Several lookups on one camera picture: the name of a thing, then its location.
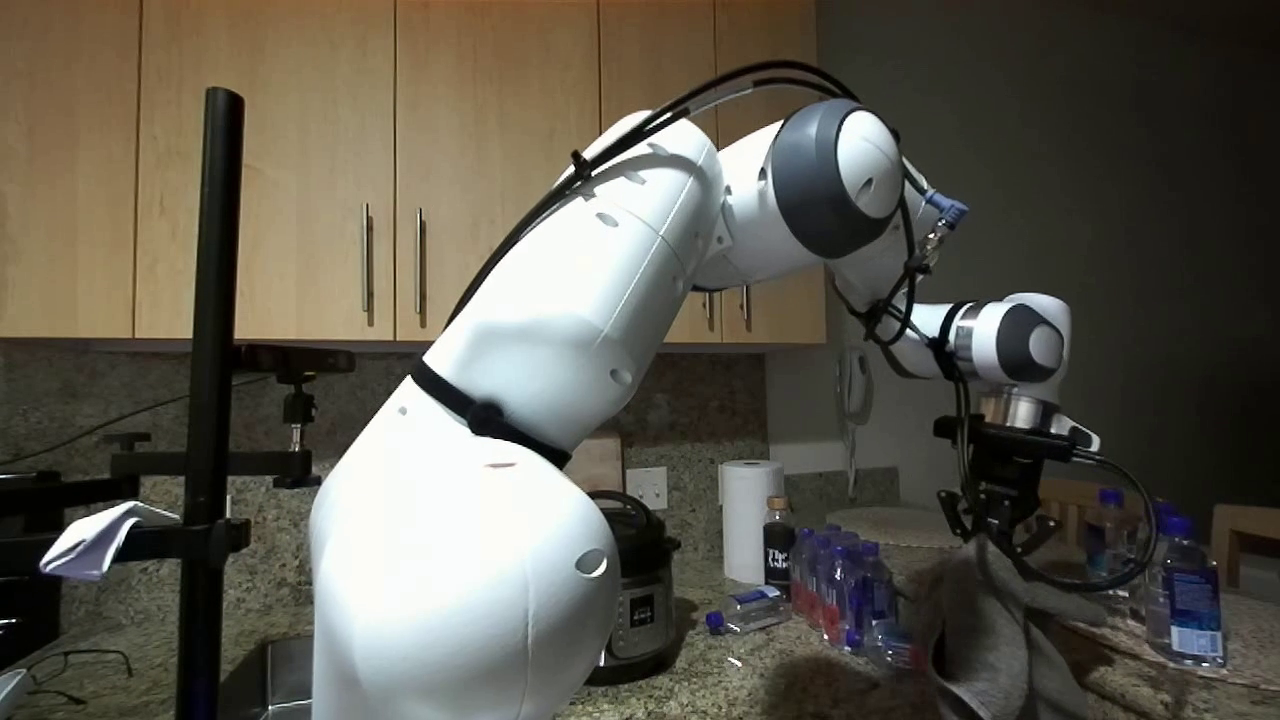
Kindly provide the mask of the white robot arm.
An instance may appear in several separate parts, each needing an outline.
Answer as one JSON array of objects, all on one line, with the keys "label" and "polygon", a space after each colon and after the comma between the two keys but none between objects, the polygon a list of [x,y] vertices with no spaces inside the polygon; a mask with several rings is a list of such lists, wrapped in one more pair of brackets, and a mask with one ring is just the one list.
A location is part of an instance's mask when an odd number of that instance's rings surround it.
[{"label": "white robot arm", "polygon": [[979,455],[1095,455],[1059,414],[1064,300],[908,296],[959,217],[852,100],[734,144],[685,117],[617,120],[325,477],[313,720],[553,720],[590,684],[619,552],[564,464],[693,292],[825,268],[900,374],[1010,396],[971,434]]}]

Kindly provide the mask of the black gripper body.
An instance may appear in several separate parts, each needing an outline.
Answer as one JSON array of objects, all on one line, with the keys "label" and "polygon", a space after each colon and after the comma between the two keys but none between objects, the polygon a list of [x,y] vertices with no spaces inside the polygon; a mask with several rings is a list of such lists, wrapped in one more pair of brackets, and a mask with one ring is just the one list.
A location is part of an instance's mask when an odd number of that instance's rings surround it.
[{"label": "black gripper body", "polygon": [[992,420],[965,410],[931,424],[959,453],[959,485],[935,496],[959,542],[990,537],[996,547],[1040,547],[1059,524],[1040,506],[1049,464],[1090,464],[1102,438],[1040,401],[1012,401]]}]

